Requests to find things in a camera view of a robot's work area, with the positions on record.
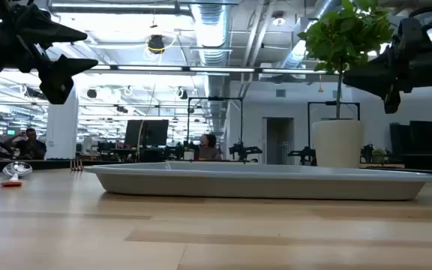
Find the silver ventilation duct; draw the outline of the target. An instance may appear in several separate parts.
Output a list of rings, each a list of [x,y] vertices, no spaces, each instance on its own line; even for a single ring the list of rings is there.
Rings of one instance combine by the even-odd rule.
[[[229,44],[230,6],[222,4],[191,4],[190,9],[195,22],[196,43],[201,49],[200,65],[205,68],[227,66],[229,52],[223,51]],[[227,86],[226,77],[208,75],[205,90],[209,97],[223,97]],[[209,101],[213,132],[223,130],[226,113],[221,110],[227,105],[223,101]]]

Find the black computer monitor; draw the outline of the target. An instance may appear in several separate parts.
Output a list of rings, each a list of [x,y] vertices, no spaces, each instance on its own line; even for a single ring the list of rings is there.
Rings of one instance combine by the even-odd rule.
[[[168,120],[129,120],[124,144],[127,146],[165,146]]]

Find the black round ceiling device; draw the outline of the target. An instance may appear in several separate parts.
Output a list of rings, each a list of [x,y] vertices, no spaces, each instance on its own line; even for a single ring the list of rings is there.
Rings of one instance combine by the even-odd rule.
[[[147,48],[148,51],[152,54],[162,54],[165,50],[163,35],[160,34],[153,34],[148,42],[147,42]]]

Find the grey plastic tray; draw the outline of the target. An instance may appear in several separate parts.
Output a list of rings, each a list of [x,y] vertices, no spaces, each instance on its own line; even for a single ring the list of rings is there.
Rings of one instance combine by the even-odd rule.
[[[258,163],[122,163],[86,167],[105,191],[170,197],[303,200],[415,199],[432,174]]]

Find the white building column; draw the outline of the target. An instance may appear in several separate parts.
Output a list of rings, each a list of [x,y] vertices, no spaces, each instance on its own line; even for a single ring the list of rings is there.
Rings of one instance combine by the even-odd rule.
[[[62,105],[49,105],[46,126],[46,154],[49,159],[74,159],[76,156],[79,95],[71,90]]]

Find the black stacked equipment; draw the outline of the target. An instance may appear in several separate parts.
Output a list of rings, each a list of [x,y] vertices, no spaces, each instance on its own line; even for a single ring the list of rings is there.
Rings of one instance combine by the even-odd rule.
[[[432,155],[432,121],[393,122],[389,130],[396,155]]]

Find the grey door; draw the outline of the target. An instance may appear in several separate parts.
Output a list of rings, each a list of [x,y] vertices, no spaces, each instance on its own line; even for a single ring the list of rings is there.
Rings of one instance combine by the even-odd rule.
[[[293,165],[289,156],[294,143],[294,118],[264,118],[262,120],[263,161],[269,165]]]

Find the green leafy plant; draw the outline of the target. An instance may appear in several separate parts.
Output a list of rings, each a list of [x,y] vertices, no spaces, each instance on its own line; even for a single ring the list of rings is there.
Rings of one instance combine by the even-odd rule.
[[[338,73],[336,119],[341,117],[344,71],[367,63],[368,53],[379,52],[393,33],[389,12],[378,0],[342,0],[341,10],[328,12],[298,34],[307,56],[319,61],[315,71]]]

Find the person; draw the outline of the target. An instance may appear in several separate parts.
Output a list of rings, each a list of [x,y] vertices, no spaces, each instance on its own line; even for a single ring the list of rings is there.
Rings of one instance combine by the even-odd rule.
[[[4,144],[19,150],[19,159],[43,160],[47,152],[46,145],[38,140],[36,130],[28,127],[25,132],[7,139]]]
[[[200,137],[199,161],[220,161],[221,152],[216,146],[217,139],[214,134],[205,133]]]

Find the small potted plant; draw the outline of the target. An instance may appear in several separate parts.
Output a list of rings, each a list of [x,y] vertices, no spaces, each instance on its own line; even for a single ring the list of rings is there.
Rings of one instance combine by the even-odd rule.
[[[372,151],[372,162],[375,164],[384,164],[386,160],[386,150],[383,149],[374,149]]]

